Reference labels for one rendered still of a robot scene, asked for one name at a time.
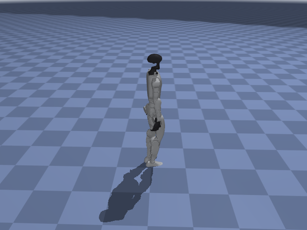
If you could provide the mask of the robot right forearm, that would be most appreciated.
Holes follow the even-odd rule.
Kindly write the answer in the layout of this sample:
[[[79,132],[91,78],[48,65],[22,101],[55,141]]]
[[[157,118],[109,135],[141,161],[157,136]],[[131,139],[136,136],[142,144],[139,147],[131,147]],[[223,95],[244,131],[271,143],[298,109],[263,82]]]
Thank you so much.
[[[157,122],[161,121],[161,101],[157,100],[155,101],[154,105],[154,110],[155,110],[155,117],[157,118]]]

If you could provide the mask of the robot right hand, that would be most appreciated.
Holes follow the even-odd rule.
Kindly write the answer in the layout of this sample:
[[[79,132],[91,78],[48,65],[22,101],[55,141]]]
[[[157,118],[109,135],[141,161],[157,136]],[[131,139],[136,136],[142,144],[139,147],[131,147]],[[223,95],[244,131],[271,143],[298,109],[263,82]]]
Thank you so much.
[[[155,124],[154,124],[154,126],[153,126],[153,129],[151,130],[151,131],[157,131],[157,130],[159,130],[159,127],[161,127],[161,125],[160,125],[160,122],[161,121],[159,121],[159,122],[157,122],[157,118],[155,118]]]

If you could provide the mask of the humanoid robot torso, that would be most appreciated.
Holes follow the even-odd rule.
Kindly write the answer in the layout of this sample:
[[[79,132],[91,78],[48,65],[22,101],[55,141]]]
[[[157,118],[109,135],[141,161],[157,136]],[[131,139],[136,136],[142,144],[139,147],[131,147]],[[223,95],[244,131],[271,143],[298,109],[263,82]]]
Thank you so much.
[[[150,70],[148,70],[150,71]],[[156,74],[156,72],[154,72],[154,75],[149,75],[147,71],[147,75],[146,75],[146,81],[147,81],[147,95],[148,95],[148,100],[149,103],[147,103],[146,105],[146,113],[148,116],[152,117],[152,114],[155,112],[154,110],[154,103],[153,103],[153,89],[152,89],[152,78],[158,78],[160,81],[160,92],[159,92],[159,97],[161,95],[161,88],[162,88],[162,79],[161,76],[158,72],[158,74]]]

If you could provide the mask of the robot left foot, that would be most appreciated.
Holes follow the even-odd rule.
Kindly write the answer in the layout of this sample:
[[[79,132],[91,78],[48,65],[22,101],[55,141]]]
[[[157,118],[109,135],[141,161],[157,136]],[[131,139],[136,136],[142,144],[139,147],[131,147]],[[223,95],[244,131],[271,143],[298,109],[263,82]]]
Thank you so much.
[[[150,161],[150,160],[151,160],[151,158],[149,158],[149,156],[148,156],[148,157],[145,157],[144,162],[146,163],[147,161]]]

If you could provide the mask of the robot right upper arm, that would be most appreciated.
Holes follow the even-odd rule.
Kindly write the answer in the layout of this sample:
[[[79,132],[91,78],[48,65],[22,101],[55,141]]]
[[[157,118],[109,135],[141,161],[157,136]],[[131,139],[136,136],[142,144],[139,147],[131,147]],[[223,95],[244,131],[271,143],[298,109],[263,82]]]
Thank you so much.
[[[152,78],[152,89],[153,89],[153,103],[155,104],[155,101],[160,100],[159,92],[160,92],[160,81],[158,78]]]

